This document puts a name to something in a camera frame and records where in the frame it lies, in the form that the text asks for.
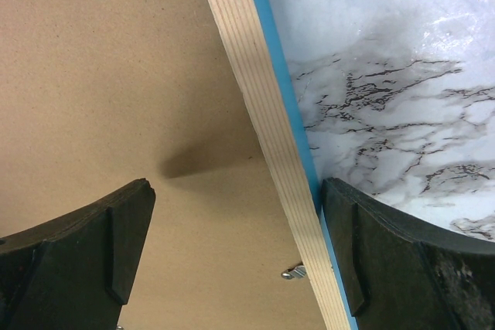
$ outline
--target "white marble countertop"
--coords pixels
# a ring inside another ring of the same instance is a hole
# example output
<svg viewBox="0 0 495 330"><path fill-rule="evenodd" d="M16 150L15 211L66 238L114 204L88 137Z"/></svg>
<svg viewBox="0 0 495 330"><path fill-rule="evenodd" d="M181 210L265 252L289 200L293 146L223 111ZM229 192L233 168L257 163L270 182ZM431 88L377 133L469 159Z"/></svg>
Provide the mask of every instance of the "white marble countertop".
<svg viewBox="0 0 495 330"><path fill-rule="evenodd" d="M270 0L321 179L495 239L495 0Z"/></svg>

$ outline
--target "wood edge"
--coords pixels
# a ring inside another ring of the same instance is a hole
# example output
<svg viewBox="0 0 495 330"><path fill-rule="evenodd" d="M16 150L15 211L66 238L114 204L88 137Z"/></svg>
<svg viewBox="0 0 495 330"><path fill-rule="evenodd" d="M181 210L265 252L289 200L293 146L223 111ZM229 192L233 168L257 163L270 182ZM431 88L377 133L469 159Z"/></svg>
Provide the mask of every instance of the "wood edge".
<svg viewBox="0 0 495 330"><path fill-rule="evenodd" d="M349 329L254 0L208 0L328 329Z"/></svg>

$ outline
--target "striped wooden trim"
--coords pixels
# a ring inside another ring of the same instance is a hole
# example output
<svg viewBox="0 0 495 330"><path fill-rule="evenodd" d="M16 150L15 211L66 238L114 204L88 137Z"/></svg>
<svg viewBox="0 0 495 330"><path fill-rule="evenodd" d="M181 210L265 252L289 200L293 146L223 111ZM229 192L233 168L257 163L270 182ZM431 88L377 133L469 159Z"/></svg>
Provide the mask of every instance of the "striped wooden trim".
<svg viewBox="0 0 495 330"><path fill-rule="evenodd" d="M208 0L328 329L349 329L253 0Z"/></svg>

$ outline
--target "blue tape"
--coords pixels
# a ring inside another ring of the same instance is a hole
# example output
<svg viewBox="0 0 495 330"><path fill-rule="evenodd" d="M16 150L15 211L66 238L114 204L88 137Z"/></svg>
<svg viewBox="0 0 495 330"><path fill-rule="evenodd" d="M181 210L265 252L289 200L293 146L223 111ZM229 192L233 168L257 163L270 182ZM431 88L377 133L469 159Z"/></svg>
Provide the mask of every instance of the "blue tape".
<svg viewBox="0 0 495 330"><path fill-rule="evenodd" d="M342 277L340 276L339 268L336 263L335 252L333 251L330 235L326 227L325 216L323 215L323 208L320 199L320 184L316 174L315 165L312 161L311 151L309 150L308 138L306 137L301 113L299 112L297 100L295 98L291 77L288 73L287 63L282 51L282 44L280 43L277 28L275 26L275 20L271 12L270 2L269 0L254 0L254 4L256 5L256 9L258 11L261 27L263 28L265 40L268 45L268 51L271 56L271 64L273 65L273 70L275 71L275 76L284 101L285 110L287 111L288 119L291 123L292 133L299 150L302 166L304 167L309 188L311 189L316 214L319 217L320 225L322 227L326 246L329 252L330 261L332 262L337 283L339 285L340 294L342 295L347 317L349 318L350 327L353 330L357 330L356 319L350 315L349 305L347 304L345 291L343 289Z"/></svg>

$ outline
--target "wood grain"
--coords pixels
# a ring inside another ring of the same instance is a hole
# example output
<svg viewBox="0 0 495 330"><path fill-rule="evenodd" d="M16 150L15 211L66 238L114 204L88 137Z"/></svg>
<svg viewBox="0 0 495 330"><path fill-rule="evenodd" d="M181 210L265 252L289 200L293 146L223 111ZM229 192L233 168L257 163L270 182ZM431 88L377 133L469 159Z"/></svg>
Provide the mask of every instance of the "wood grain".
<svg viewBox="0 0 495 330"><path fill-rule="evenodd" d="M328 329L348 329L253 0L208 0Z"/></svg>

